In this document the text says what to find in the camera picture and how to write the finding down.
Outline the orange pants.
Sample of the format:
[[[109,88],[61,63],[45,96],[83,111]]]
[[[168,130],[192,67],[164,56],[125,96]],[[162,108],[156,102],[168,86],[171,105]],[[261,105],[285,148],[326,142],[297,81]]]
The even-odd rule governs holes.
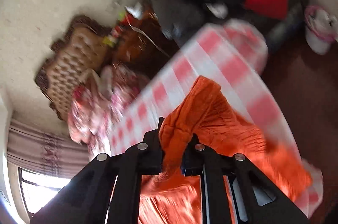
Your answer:
[[[293,201],[312,184],[309,172],[294,155],[236,113],[219,84],[200,76],[160,128],[163,171],[142,180],[140,223],[201,223],[199,179],[185,177],[180,170],[184,150],[194,135],[218,154],[246,155]]]

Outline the window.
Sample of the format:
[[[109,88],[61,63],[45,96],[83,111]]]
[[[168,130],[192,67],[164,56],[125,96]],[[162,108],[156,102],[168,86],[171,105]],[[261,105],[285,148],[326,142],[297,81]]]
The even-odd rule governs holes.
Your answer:
[[[44,207],[71,180],[18,169],[22,199],[29,217]]]

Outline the pink striped curtain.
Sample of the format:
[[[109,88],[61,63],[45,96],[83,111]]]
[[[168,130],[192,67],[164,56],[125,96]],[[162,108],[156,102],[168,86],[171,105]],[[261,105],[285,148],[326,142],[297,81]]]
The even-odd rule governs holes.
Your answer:
[[[86,145],[12,119],[7,160],[25,170],[71,179],[89,163],[89,152]]]

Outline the folded floral quilt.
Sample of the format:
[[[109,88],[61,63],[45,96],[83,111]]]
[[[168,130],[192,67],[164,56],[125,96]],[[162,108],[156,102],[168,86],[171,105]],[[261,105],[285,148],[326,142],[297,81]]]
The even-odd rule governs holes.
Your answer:
[[[124,64],[105,66],[101,74],[86,70],[73,91],[68,113],[71,139],[91,147],[102,145],[148,82],[147,76]]]

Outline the tufted brown headboard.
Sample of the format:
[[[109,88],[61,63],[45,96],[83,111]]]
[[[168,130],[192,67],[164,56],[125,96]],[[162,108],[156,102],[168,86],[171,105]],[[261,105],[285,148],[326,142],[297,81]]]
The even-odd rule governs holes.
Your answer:
[[[88,69],[98,72],[110,60],[112,50],[103,42],[110,31],[85,15],[76,15],[64,36],[50,46],[52,55],[45,59],[34,81],[58,119],[67,121],[81,74]]]

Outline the red white checkered cloth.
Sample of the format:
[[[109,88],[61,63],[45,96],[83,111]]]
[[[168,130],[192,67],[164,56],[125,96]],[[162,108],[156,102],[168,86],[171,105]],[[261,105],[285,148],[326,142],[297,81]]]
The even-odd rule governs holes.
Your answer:
[[[155,78],[110,122],[104,136],[90,148],[90,156],[101,152],[116,155],[141,141],[186,97],[202,75],[220,85],[231,107],[257,125],[267,139],[283,145],[300,161],[312,182],[296,199],[296,205],[310,217],[323,200],[323,175],[302,160],[291,129],[260,75],[267,60],[267,45],[258,31],[239,21],[225,26],[202,27],[161,69]]]

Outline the dark wooden nightstand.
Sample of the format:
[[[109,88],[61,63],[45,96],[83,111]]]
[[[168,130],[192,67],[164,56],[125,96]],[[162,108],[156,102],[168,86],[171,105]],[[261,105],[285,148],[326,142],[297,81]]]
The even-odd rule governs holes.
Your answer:
[[[152,79],[178,51],[176,42],[162,33],[154,10],[148,8],[142,18],[127,22],[113,60]]]

